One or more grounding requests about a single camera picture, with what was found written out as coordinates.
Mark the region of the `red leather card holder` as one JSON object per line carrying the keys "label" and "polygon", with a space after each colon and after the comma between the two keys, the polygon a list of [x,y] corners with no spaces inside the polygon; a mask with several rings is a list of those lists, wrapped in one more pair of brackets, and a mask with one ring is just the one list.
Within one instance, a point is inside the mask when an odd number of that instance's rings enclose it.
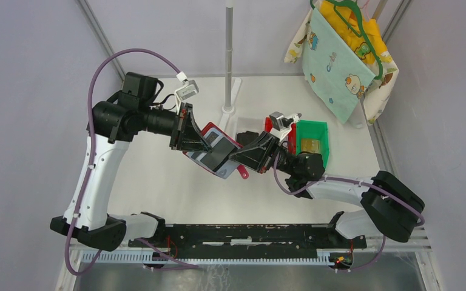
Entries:
{"label": "red leather card holder", "polygon": [[243,146],[228,136],[217,125],[209,122],[201,131],[205,140],[211,145],[209,152],[183,152],[185,156],[209,173],[227,179],[234,171],[238,171],[242,179],[248,179],[246,167],[229,159],[229,155]]}

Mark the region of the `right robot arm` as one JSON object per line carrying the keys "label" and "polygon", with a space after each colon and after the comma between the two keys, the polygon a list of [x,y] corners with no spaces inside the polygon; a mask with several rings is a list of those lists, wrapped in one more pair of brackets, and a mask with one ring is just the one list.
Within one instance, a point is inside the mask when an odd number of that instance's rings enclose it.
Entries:
{"label": "right robot arm", "polygon": [[332,176],[325,172],[321,154],[293,154],[283,141],[266,132],[228,158],[258,173],[287,174],[285,181],[276,181],[287,195],[358,206],[355,212],[336,213],[330,221],[326,240],[333,247],[372,235],[406,243],[414,228],[425,224],[423,200],[390,172],[380,170],[369,178]]}

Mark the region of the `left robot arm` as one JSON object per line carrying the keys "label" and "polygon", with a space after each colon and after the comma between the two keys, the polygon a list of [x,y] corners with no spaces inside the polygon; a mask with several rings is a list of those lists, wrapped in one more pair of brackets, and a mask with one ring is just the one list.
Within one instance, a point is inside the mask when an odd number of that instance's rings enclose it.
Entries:
{"label": "left robot arm", "polygon": [[93,106],[79,181],[65,213],[52,218],[52,231],[108,252],[137,238],[143,238],[152,247],[165,242],[163,218],[147,212],[111,215],[108,205],[120,163],[138,133],[168,136],[172,150],[211,150],[195,123],[192,105],[187,102],[198,93],[198,86],[182,73],[177,77],[182,86],[174,93],[175,111],[164,109],[157,102],[164,86],[159,79],[131,72],[127,73],[121,90]]}

